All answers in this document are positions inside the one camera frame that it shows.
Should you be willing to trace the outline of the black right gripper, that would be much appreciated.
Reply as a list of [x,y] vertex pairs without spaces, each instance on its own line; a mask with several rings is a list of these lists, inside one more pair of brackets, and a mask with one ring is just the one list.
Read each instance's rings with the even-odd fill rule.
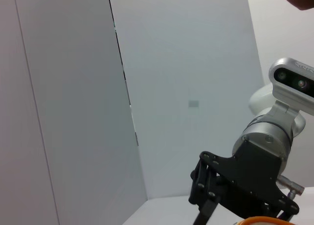
[[276,185],[280,167],[279,157],[249,141],[243,141],[230,158],[202,152],[190,175],[188,201],[199,209],[194,224],[207,224],[219,204],[243,219],[290,221],[299,206]]

